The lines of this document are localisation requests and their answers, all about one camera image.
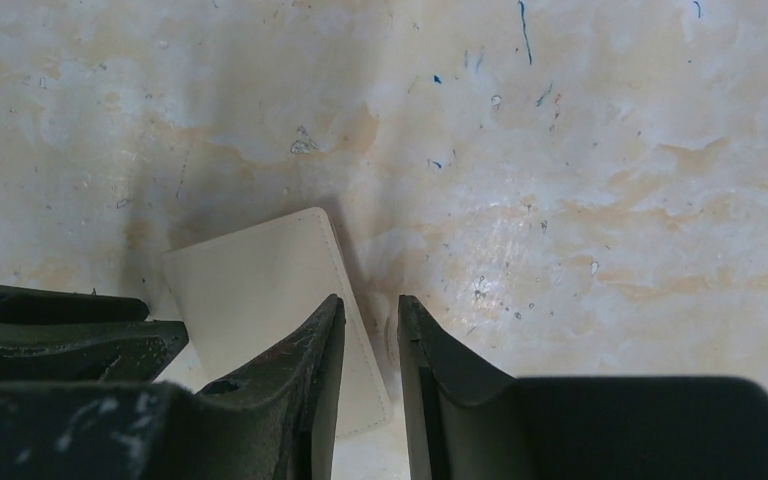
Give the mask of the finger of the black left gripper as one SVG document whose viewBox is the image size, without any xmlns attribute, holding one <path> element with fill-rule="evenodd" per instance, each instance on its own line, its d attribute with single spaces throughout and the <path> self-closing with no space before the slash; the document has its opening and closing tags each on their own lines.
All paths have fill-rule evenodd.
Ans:
<svg viewBox="0 0 768 480">
<path fill-rule="evenodd" d="M 136 298 L 45 291 L 0 285 L 0 323 L 72 325 L 140 322 L 148 306 Z"/>
<path fill-rule="evenodd" d="M 187 343 L 180 321 L 0 323 L 0 382 L 148 382 Z"/>
</svg>

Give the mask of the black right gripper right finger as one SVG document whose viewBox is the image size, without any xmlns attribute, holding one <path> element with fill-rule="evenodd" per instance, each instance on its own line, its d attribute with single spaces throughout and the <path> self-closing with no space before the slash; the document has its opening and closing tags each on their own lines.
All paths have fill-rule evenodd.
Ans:
<svg viewBox="0 0 768 480">
<path fill-rule="evenodd" d="M 728 376 L 511 376 L 398 302 L 415 479 L 768 479 L 768 393 Z"/>
</svg>

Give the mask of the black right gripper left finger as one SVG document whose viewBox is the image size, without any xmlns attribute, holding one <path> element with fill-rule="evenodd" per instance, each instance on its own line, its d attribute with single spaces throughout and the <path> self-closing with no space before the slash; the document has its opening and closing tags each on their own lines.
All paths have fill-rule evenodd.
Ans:
<svg viewBox="0 0 768 480">
<path fill-rule="evenodd" d="M 0 479 L 327 479 L 343 301 L 198 392 L 170 383 L 0 382 Z"/>
</svg>

